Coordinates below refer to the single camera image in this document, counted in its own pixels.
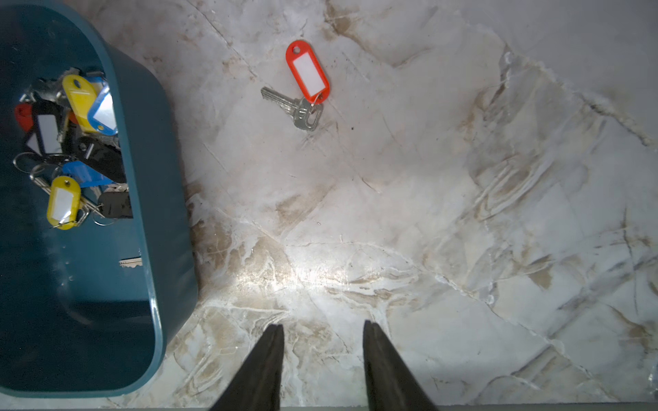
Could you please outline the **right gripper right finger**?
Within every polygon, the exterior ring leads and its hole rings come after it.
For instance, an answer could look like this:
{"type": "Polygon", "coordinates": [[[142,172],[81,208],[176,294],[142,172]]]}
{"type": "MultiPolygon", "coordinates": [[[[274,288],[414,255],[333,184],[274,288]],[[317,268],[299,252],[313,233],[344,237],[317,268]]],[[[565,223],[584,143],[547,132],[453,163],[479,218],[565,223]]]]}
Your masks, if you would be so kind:
{"type": "Polygon", "coordinates": [[[438,410],[382,328],[366,320],[363,360],[369,410],[438,410]]]}

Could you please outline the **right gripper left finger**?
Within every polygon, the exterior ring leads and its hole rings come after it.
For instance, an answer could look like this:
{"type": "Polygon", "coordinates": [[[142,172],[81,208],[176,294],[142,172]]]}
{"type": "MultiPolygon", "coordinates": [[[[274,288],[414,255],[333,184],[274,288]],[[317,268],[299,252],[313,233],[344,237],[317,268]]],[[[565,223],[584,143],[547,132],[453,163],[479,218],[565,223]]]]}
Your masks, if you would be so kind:
{"type": "Polygon", "coordinates": [[[210,410],[280,410],[284,327],[269,325],[210,410]]]}

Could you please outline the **teal storage box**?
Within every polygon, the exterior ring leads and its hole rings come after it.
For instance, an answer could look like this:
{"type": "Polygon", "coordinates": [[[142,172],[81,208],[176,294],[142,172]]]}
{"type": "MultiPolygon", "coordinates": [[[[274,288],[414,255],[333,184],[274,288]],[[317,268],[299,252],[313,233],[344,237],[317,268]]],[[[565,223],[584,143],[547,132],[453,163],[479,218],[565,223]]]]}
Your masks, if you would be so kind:
{"type": "Polygon", "coordinates": [[[1,4],[1,391],[114,397],[141,388],[190,317],[198,285],[171,109],[156,77],[57,1],[1,4]],[[15,167],[15,108],[39,78],[102,71],[133,210],[69,231],[15,167]]]}

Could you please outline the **red tag key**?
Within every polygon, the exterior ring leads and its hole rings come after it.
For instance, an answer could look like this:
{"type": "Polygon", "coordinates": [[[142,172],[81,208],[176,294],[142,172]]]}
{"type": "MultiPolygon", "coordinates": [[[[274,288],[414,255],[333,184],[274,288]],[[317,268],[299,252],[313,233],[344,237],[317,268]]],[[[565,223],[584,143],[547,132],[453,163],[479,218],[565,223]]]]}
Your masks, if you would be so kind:
{"type": "Polygon", "coordinates": [[[293,41],[288,46],[285,61],[303,97],[289,98],[268,87],[262,87],[261,96],[277,104],[291,117],[296,128],[307,132],[315,131],[323,112],[323,103],[330,96],[330,82],[312,46],[304,40],[293,41]]]}

